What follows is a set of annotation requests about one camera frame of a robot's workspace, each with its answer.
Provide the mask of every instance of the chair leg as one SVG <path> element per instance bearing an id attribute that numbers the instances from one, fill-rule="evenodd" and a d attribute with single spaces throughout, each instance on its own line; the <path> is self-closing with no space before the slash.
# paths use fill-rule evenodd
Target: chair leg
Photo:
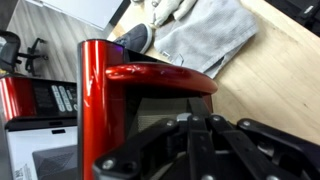
<path id="1" fill-rule="evenodd" d="M 32 47 L 28 48 L 28 54 L 36 53 L 36 48 L 37 48 L 38 43 L 46 43 L 46 41 L 43 39 L 37 38 L 36 41 L 33 43 Z"/>
<path id="2" fill-rule="evenodd" d="M 34 70 L 34 66 L 33 66 L 34 59 L 27 59 L 25 69 L 26 71 L 28 71 L 28 73 L 31 73 L 33 77 L 40 77 L 40 75 L 36 74 Z"/>

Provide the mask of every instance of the chair wheel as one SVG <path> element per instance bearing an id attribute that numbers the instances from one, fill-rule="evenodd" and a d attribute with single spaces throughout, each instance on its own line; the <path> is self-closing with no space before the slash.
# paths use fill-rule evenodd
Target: chair wheel
<path id="1" fill-rule="evenodd" d="M 49 57 L 48 57 L 48 56 L 42 56 L 42 58 L 43 58 L 44 60 L 49 60 Z"/>

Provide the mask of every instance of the red device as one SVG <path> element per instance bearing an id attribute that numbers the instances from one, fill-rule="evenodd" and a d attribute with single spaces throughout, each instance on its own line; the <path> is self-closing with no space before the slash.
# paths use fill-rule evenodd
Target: red device
<path id="1" fill-rule="evenodd" d="M 79 179 L 93 180 L 94 161 L 125 141 L 128 86 L 159 88 L 181 96 L 207 96 L 217 91 L 216 83 L 204 74 L 157 63 L 105 40 L 80 43 L 79 59 Z"/>
<path id="2" fill-rule="evenodd" d="M 77 114 L 75 83 L 8 76 L 0 79 L 0 97 L 4 122 Z"/>

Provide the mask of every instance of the black chair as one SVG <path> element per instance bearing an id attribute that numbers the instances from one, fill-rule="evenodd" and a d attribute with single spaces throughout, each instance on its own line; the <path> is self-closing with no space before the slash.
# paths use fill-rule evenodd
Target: black chair
<path id="1" fill-rule="evenodd" d="M 0 41 L 0 69 L 7 71 L 9 74 L 14 74 L 16 71 L 16 64 L 21 64 L 18 57 L 26 58 L 25 70 L 32 74 L 32 76 L 39 76 L 35 73 L 33 61 L 38 58 L 48 60 L 46 55 L 36 55 L 36 47 L 38 43 L 45 43 L 43 39 L 37 38 L 31 48 L 28 48 L 27 54 L 19 53 L 20 38 L 18 35 L 9 32 L 1 31 L 0 37 L 5 41 Z"/>

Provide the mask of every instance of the black shoe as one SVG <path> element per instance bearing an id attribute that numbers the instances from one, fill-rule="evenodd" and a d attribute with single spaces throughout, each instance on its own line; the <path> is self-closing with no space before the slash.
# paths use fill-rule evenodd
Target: black shoe
<path id="1" fill-rule="evenodd" d="M 146 24 L 139 24 L 129 32 L 114 40 L 126 49 L 144 54 L 152 40 L 152 29 Z"/>

